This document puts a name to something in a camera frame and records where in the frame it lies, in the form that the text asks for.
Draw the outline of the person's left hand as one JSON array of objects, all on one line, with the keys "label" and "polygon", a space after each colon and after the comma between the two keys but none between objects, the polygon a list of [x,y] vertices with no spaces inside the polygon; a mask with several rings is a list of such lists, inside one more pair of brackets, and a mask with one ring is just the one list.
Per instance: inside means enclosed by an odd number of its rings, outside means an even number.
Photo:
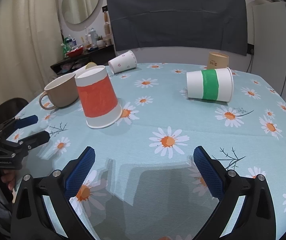
[{"label": "person's left hand", "polygon": [[17,172],[15,170],[2,170],[2,172],[4,174],[1,176],[1,181],[7,185],[9,191],[12,192],[16,184]]}]

